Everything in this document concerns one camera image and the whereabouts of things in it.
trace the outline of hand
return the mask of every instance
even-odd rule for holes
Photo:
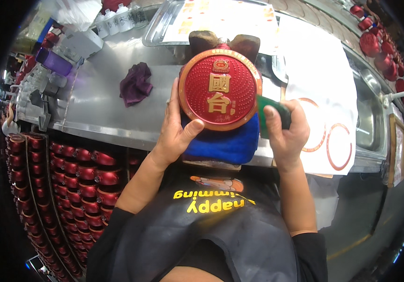
[[[307,143],[310,127],[305,118],[304,110],[297,100],[282,101],[291,112],[289,129],[282,129],[279,112],[272,106],[263,108],[266,126],[269,132],[269,142],[274,153],[279,172],[290,172],[301,165],[301,150]]]
[[[182,128],[177,85],[178,78],[172,85],[171,99],[165,111],[160,137],[150,153],[154,163],[162,169],[176,161],[204,128],[203,121],[199,119],[191,121],[184,129]]]

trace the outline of fingernail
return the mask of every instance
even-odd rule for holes
[[[205,127],[205,124],[203,123],[203,121],[201,121],[201,120],[196,120],[196,122],[194,123],[194,127],[197,129],[197,130],[202,130],[204,127]]]
[[[270,118],[272,118],[274,116],[274,111],[273,111],[272,106],[269,106],[269,105],[265,106],[263,108],[263,112],[265,113],[265,117],[267,119],[270,119]]]

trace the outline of green scraper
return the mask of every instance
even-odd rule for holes
[[[283,104],[269,98],[257,95],[258,119],[260,120],[260,135],[262,138],[269,139],[268,128],[266,127],[266,118],[263,108],[266,105],[272,105],[280,114],[282,119],[282,129],[289,129],[291,124],[291,112]]]

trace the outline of dotted pattern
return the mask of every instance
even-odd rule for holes
[[[229,63],[228,73],[213,72],[213,63],[219,59],[226,59]],[[207,99],[213,97],[215,91],[209,92],[210,74],[228,74],[231,76],[229,92],[219,92],[230,100],[227,112],[221,114],[218,111],[208,112]],[[203,121],[212,124],[230,124],[246,116],[255,103],[256,85],[249,69],[239,60],[224,55],[214,55],[196,63],[185,80],[185,98],[191,111]],[[235,113],[231,116],[230,110],[235,101]]]

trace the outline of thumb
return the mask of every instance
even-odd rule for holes
[[[263,108],[263,112],[270,138],[280,139],[282,136],[282,120],[280,119],[279,112],[271,105],[266,105]]]
[[[188,123],[183,129],[180,140],[188,145],[204,128],[203,121],[196,119]]]

